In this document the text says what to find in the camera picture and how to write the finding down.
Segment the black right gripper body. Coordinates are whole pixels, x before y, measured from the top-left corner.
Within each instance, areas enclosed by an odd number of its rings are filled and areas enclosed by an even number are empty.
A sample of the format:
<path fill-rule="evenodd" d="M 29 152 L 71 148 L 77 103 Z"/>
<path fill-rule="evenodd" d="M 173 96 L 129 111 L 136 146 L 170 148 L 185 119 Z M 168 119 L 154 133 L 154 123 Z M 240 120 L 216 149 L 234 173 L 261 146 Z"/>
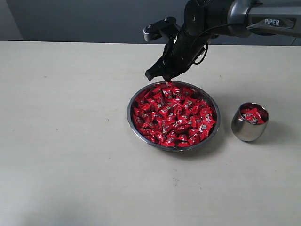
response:
<path fill-rule="evenodd" d="M 167 72 L 185 73 L 199 56 L 204 45 L 204 35 L 191 36 L 182 28 L 163 52 L 164 74 Z"/>

